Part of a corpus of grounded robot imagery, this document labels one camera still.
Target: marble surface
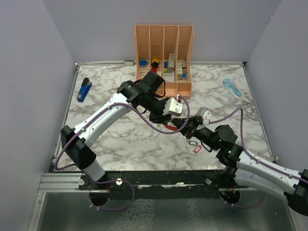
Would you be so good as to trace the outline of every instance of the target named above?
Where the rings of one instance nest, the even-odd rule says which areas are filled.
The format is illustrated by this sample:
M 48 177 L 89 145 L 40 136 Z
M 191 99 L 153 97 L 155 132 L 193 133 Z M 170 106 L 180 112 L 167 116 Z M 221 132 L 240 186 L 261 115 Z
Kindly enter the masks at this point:
M 102 107 L 116 92 L 123 81 L 135 80 L 136 66 L 93 65 L 81 66 L 76 81 L 66 124 L 74 127 L 86 120 Z M 86 99 L 79 103 L 76 99 L 83 78 L 93 83 Z M 243 100 L 235 99 L 221 82 L 230 78 L 244 92 Z M 272 161 L 260 125 L 257 111 L 241 65 L 192 65 L 192 97 L 189 100 L 191 115 L 200 107 L 210 109 L 211 120 L 227 116 L 237 107 L 244 109 L 244 142 L 250 151 Z M 229 124 L 239 137 L 240 113 L 221 122 Z M 214 130 L 218 124 L 210 125 Z M 223 169 L 215 158 L 217 152 L 208 153 L 204 148 L 196 154 L 190 153 L 190 146 L 181 134 L 160 134 L 146 125 L 134 112 L 117 120 L 92 146 L 99 163 L 106 170 L 202 170 Z M 72 163 L 64 154 L 59 166 Z

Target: blue stapler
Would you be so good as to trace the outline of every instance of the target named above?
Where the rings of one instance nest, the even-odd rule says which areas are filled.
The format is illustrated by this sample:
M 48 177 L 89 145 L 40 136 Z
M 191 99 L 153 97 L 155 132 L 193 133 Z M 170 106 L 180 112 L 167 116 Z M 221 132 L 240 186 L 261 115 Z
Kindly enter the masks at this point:
M 90 82 L 90 80 L 88 78 L 84 78 L 77 96 L 78 102 L 83 102 L 85 100 L 91 87 L 92 83 Z

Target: small item in organizer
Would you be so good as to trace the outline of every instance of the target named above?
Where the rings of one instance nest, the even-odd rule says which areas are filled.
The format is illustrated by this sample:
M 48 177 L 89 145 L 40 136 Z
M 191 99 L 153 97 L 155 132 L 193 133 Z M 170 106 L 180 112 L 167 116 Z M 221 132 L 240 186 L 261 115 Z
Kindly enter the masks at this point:
M 183 75 L 182 80 L 186 80 L 186 69 L 182 69 Z
M 182 64 L 182 69 L 186 69 L 186 62 L 185 62 L 185 60 L 181 59 L 180 62 Z
M 166 81 L 166 82 L 174 82 L 174 71 L 173 72 L 171 72 L 171 73 L 166 73 L 166 74 L 164 74 L 164 80 Z
M 152 59 L 152 63 L 159 63 L 158 59 Z
M 242 100 L 244 98 L 243 92 L 237 88 L 236 84 L 231 79 L 226 78 L 222 81 L 222 86 L 236 99 Z
M 168 58 L 168 68 L 167 68 L 168 73 L 173 72 L 174 67 L 175 67 L 175 54 L 170 53 Z
M 181 80 L 182 75 L 183 75 L 183 71 L 182 71 L 182 64 L 181 64 L 180 60 L 177 63 L 177 75 L 178 75 L 178 80 Z
M 158 74 L 159 76 L 162 76 L 163 72 L 162 72 L 161 70 L 159 70 L 159 71 L 157 71 L 157 74 Z
M 146 67 L 146 60 L 140 60 L 140 67 Z
M 153 63 L 152 63 L 152 69 L 151 69 L 151 70 L 157 72 L 157 70 L 158 70 L 158 65 L 159 65 L 158 62 L 153 62 Z
M 91 87 L 92 87 L 92 83 L 90 82 L 90 80 L 88 78 L 84 78 L 82 81 L 79 93 L 77 95 L 78 102 L 82 103 L 85 100 Z

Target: gray wall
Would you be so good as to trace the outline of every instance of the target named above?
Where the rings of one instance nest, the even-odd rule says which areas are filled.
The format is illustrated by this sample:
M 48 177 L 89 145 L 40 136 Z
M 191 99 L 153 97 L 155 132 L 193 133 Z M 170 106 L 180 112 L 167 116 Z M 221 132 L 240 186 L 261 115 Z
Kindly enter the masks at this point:
M 308 168 L 307 12 L 307 0 L 282 0 L 247 63 L 278 163 L 299 171 Z
M 279 1 L 43 0 L 77 62 L 135 60 L 135 24 L 191 24 L 193 61 L 247 61 Z
M 0 230 L 24 231 L 75 72 L 41 0 L 0 2 Z

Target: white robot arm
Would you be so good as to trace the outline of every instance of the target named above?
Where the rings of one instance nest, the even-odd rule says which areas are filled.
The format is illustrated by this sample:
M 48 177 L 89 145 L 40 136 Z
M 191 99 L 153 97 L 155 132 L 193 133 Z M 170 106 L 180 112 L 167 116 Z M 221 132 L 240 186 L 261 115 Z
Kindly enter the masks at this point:
M 228 125 L 219 126 L 213 132 L 208 128 L 198 129 L 203 124 L 205 108 L 186 120 L 179 116 L 183 105 L 173 99 L 158 100 L 155 91 L 163 80 L 151 71 L 140 82 L 127 81 L 121 84 L 112 98 L 90 118 L 73 129 L 65 126 L 61 130 L 63 152 L 65 151 L 79 169 L 92 179 L 99 180 L 105 174 L 90 149 L 97 138 L 120 117 L 135 110 L 138 105 L 151 112 L 150 121 L 167 124 L 172 122 L 187 139 L 196 137 L 213 150 L 219 150 L 217 158 L 226 168 L 223 177 L 237 185 L 256 188 L 279 198 L 287 197 L 289 206 L 308 216 L 308 171 L 302 173 L 286 169 L 275 163 L 257 157 L 235 144 L 237 136 Z

